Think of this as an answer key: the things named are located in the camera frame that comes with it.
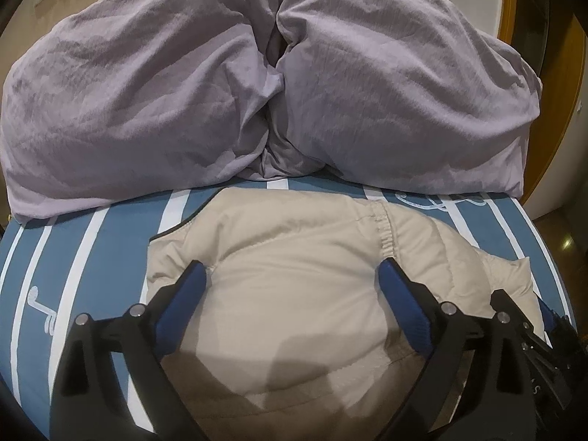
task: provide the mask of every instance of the floor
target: floor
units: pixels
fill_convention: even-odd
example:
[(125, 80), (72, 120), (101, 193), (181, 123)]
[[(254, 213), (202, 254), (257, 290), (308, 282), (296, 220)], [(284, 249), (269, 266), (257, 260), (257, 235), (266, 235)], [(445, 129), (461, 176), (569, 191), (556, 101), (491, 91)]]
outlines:
[(588, 258), (571, 237), (561, 210), (534, 221), (557, 264), (576, 317), (578, 333), (588, 338)]

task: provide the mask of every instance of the metal screw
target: metal screw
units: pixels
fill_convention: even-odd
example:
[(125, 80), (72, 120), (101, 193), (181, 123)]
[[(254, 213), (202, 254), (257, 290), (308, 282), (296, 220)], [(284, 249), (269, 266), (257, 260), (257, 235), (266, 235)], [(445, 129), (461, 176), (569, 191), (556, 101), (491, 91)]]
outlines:
[(441, 304), (441, 311), (445, 315), (455, 315), (458, 312), (458, 308), (451, 302), (443, 302)]
[(145, 305), (142, 303), (135, 303), (130, 309), (129, 313), (131, 317), (140, 317), (145, 313)]
[(81, 313), (75, 318), (75, 324), (80, 326), (85, 325), (89, 319), (90, 317), (87, 313)]
[(500, 323), (508, 323), (510, 321), (510, 315), (507, 312), (498, 312), (498, 321)]

